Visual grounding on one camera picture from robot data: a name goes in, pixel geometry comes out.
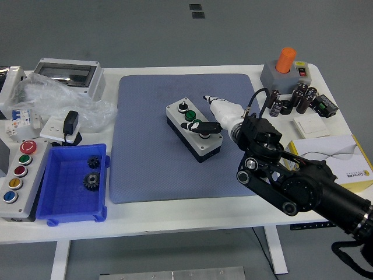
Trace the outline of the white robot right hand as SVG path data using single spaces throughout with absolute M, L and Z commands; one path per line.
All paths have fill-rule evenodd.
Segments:
M 218 97 L 204 96 L 203 98 L 209 103 L 216 122 L 184 122 L 180 127 L 197 134 L 219 134 L 222 130 L 226 130 L 233 141 L 234 132 L 239 129 L 244 120 L 242 106 Z

